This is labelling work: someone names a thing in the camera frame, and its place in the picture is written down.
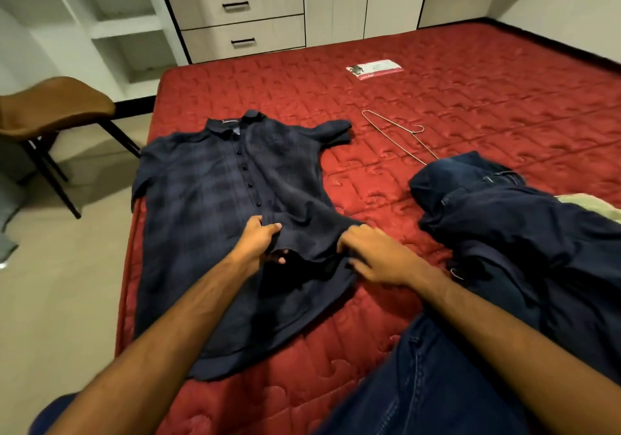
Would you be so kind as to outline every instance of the brown chair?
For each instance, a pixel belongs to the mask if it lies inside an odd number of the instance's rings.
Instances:
[[[23,92],[0,96],[0,136],[19,142],[37,169],[50,183],[76,219],[82,216],[65,190],[48,169],[49,164],[65,181],[60,170],[39,140],[43,134],[97,123],[114,139],[140,158],[140,148],[111,118],[114,102],[106,95],[71,77],[43,80]]]

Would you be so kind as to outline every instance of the red mattress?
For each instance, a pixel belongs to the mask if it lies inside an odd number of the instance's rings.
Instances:
[[[362,82],[345,70],[380,59],[405,70]],[[419,136],[439,157],[476,149],[536,188],[583,191],[621,206],[620,105],[619,76],[469,23],[170,70],[159,85],[149,140],[199,131],[207,117],[241,116],[249,108],[292,125],[350,119],[353,142],[321,158],[338,211],[382,227],[438,264],[448,251],[417,227],[422,212],[408,190],[422,165],[375,131],[361,110],[424,125]],[[433,160],[398,128],[386,132]],[[132,340],[145,214],[139,200],[117,353]],[[266,361],[221,382],[186,382],[158,433],[308,434],[384,359],[419,311],[411,292],[359,285],[334,314]]]

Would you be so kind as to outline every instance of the shirt collar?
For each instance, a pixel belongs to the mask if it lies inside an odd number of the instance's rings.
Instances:
[[[207,124],[205,128],[210,130],[212,133],[225,133],[226,131],[232,131],[234,128],[238,126],[246,126],[251,125],[257,121],[265,118],[263,113],[260,113],[256,109],[249,109],[246,111],[244,116],[241,119],[235,119],[237,123],[223,123],[222,121],[233,121],[233,119],[211,119],[207,120]]]

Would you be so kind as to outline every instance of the hand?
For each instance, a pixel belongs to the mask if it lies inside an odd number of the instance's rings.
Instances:
[[[345,247],[362,260],[351,258],[353,268],[371,282],[405,285],[422,291],[429,277],[444,274],[429,265],[406,246],[392,239],[381,229],[362,224],[347,229],[338,240],[337,251]]]
[[[288,250],[284,250],[265,255],[265,251],[271,243],[272,236],[280,231],[283,225],[276,223],[263,226],[261,219],[262,216],[252,216],[248,220],[242,236],[229,253],[229,258],[242,267],[246,277],[257,273],[263,262],[273,260],[279,264],[284,264],[285,259],[283,254],[289,252]]]

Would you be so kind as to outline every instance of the dark blue plaid shirt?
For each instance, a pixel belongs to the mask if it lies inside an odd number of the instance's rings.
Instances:
[[[287,264],[267,264],[244,284],[190,377],[220,378],[259,361],[339,298],[354,275],[335,246],[356,221],[323,189],[319,153],[349,142],[349,128],[343,119],[284,125],[251,110],[144,148],[132,187],[132,204],[147,197],[135,337],[231,251],[256,214],[282,223],[271,250],[291,250]]]

